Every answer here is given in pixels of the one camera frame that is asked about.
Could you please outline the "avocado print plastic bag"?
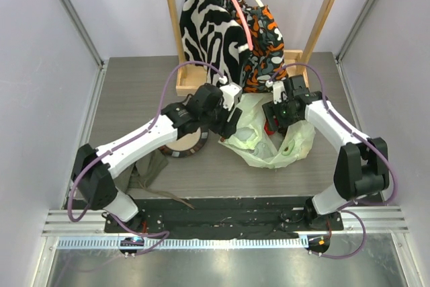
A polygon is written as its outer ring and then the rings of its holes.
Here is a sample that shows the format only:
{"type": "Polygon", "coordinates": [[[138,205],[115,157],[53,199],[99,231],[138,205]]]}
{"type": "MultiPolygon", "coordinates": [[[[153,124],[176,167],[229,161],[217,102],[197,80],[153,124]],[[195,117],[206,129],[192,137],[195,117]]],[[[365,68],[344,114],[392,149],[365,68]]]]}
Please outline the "avocado print plastic bag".
{"type": "Polygon", "coordinates": [[[285,134],[269,135],[264,129],[266,117],[263,104],[271,100],[270,93],[247,93],[238,104],[243,113],[236,132],[218,143],[232,150],[251,167],[279,169],[305,159],[314,142],[315,128],[307,121],[299,121],[285,134]]]}

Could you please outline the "red fake apple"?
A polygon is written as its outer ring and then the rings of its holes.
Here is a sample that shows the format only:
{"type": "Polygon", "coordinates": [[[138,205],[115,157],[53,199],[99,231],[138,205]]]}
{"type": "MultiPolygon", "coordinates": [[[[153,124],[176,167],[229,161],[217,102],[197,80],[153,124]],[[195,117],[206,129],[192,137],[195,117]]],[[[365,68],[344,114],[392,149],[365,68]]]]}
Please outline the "red fake apple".
{"type": "Polygon", "coordinates": [[[271,136],[271,135],[273,135],[273,134],[275,134],[275,133],[276,133],[276,130],[273,130],[273,129],[272,129],[272,127],[270,126],[270,124],[269,124],[269,121],[268,121],[268,120],[266,120],[266,121],[265,121],[264,130],[265,130],[265,133],[266,133],[268,136],[271,136]]]}

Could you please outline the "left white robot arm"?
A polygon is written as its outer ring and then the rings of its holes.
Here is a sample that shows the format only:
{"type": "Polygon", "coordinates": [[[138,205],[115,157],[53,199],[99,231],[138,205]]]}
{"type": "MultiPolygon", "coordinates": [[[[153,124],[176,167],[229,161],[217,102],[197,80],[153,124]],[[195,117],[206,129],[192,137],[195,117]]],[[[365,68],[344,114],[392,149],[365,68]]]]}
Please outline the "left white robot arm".
{"type": "Polygon", "coordinates": [[[104,210],[126,231],[139,231],[144,212],[116,187],[114,179],[137,160],[201,127],[229,138],[242,114],[237,107],[241,95],[242,89],[235,83],[221,87],[205,83],[186,100],[167,105],[150,122],[122,138],[97,148],[81,146],[73,165],[72,191],[80,191],[87,209],[104,210]]]}

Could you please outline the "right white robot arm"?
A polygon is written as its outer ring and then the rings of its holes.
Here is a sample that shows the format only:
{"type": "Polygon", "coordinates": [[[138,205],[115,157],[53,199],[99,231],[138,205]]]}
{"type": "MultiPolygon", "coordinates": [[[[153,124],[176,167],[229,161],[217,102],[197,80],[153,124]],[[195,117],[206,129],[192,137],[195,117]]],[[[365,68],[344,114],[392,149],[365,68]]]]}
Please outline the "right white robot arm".
{"type": "Polygon", "coordinates": [[[272,94],[263,104],[270,131],[287,130],[299,121],[313,125],[337,152],[333,184],[307,199],[304,224],[320,229],[332,214],[348,203],[388,188],[388,147],[382,138],[370,138],[352,126],[333,107],[327,96],[311,91],[303,76],[265,83],[272,94]]]}

